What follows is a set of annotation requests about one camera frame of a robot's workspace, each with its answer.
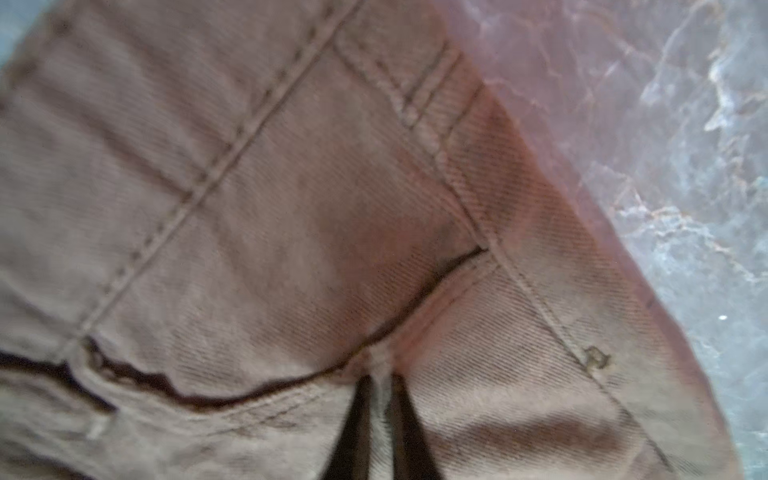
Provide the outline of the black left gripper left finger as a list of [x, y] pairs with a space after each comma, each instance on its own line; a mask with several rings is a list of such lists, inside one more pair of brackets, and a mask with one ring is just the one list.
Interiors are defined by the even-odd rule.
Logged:
[[368, 480], [370, 471], [371, 400], [373, 380], [356, 384], [344, 424], [322, 480]]

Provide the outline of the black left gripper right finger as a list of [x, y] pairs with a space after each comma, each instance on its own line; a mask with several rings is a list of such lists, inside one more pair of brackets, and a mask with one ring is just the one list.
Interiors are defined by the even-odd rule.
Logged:
[[391, 376], [387, 419], [391, 427], [393, 478], [442, 480], [426, 441], [419, 416], [401, 375]]

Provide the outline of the brown trousers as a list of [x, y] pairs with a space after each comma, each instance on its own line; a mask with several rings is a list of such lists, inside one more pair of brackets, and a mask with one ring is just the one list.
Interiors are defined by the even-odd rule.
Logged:
[[680, 331], [425, 1], [60, 1], [1, 69], [1, 475], [739, 479]]

